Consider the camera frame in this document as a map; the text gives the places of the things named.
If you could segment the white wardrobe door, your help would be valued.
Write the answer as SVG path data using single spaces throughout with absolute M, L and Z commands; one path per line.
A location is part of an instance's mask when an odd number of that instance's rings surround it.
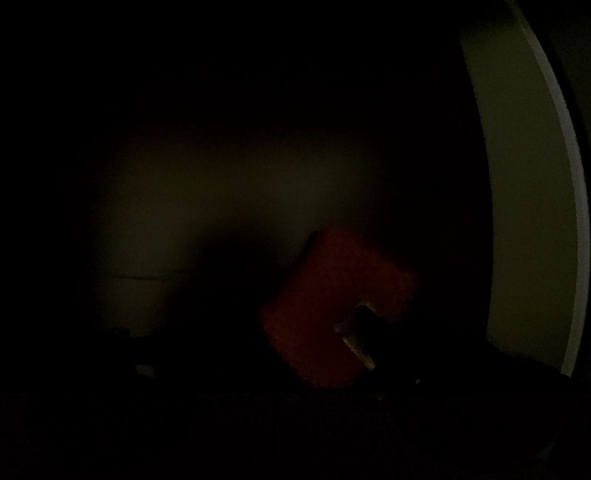
M 493 22 L 464 52 L 492 190 L 489 331 L 519 362 L 571 376 L 590 286 L 590 213 L 572 119 L 521 15 Z

